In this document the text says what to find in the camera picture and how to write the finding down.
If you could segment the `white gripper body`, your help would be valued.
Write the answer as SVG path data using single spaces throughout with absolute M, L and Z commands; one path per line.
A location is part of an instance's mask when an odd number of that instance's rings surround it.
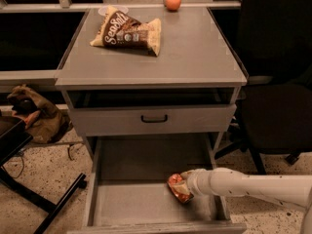
M 190 192 L 194 195 L 208 195 L 208 171 L 204 169 L 191 170 L 186 173 L 186 183 Z

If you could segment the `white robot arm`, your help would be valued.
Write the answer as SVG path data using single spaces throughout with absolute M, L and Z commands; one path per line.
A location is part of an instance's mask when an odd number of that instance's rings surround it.
M 304 212 L 300 234 L 312 234 L 311 175 L 246 175 L 227 168 L 195 169 L 173 174 L 171 191 L 181 202 L 194 196 L 250 196 Z

